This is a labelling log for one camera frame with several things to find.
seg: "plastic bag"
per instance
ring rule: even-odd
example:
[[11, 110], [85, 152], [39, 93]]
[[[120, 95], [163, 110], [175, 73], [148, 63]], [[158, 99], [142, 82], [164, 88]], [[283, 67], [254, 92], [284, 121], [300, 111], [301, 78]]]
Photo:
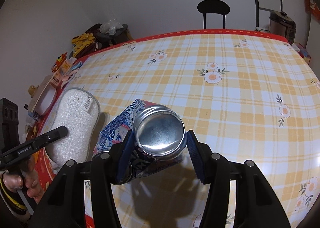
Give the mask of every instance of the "plastic bag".
[[102, 34], [109, 34], [109, 35], [114, 35], [116, 33], [116, 30], [123, 28], [121, 24], [119, 24], [118, 20], [111, 19], [108, 22], [102, 24], [100, 26], [100, 32]]

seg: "human hand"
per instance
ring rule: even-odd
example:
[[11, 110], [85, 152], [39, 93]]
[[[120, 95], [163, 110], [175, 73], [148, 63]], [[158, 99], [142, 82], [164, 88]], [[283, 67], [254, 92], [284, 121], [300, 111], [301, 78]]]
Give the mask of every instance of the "human hand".
[[[44, 191], [39, 183], [38, 173], [34, 170], [35, 159], [33, 156], [19, 165], [24, 174], [24, 185], [28, 188], [27, 195], [34, 198], [36, 203], [39, 203]], [[18, 189], [23, 188], [23, 179], [19, 175], [12, 175], [9, 172], [3, 174], [3, 182], [7, 189], [11, 192], [17, 193]]]

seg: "sponge cloth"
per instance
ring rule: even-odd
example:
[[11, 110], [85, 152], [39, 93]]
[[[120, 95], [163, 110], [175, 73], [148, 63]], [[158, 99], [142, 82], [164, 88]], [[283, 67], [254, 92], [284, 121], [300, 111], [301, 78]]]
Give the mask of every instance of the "sponge cloth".
[[74, 159], [77, 163], [85, 162], [90, 137], [99, 114], [99, 102], [89, 92], [79, 88], [63, 92], [50, 130], [65, 126], [69, 133], [46, 147], [50, 159], [59, 166], [63, 166], [69, 159]]

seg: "yellow strap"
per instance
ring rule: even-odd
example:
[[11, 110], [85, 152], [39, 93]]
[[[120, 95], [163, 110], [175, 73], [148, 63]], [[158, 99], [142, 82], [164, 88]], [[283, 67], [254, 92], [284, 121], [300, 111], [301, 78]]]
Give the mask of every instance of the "yellow strap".
[[15, 205], [17, 206], [18, 208], [22, 209], [22, 210], [27, 210], [27, 208], [24, 206], [24, 205], [21, 205], [19, 204], [16, 200], [14, 200], [11, 196], [9, 196], [7, 194], [7, 192], [5, 191], [4, 189], [4, 184], [2, 183], [2, 178], [0, 178], [0, 184], [1, 184], [1, 188], [2, 188], [2, 191], [4, 192], [4, 194], [7, 196], [7, 198]]

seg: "yellow checkered tablecloth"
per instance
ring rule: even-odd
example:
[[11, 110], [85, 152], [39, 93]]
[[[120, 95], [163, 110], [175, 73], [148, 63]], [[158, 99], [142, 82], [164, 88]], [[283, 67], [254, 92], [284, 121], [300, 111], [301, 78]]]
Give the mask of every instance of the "yellow checkered tablecloth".
[[[320, 83], [285, 42], [206, 33], [133, 42], [89, 57], [68, 87], [92, 93], [110, 121], [135, 99], [168, 106], [213, 152], [253, 160], [292, 227], [320, 192]], [[186, 228], [199, 226], [209, 186], [185, 150], [181, 164], [112, 189], [123, 227]], [[235, 198], [232, 182], [226, 227]]]

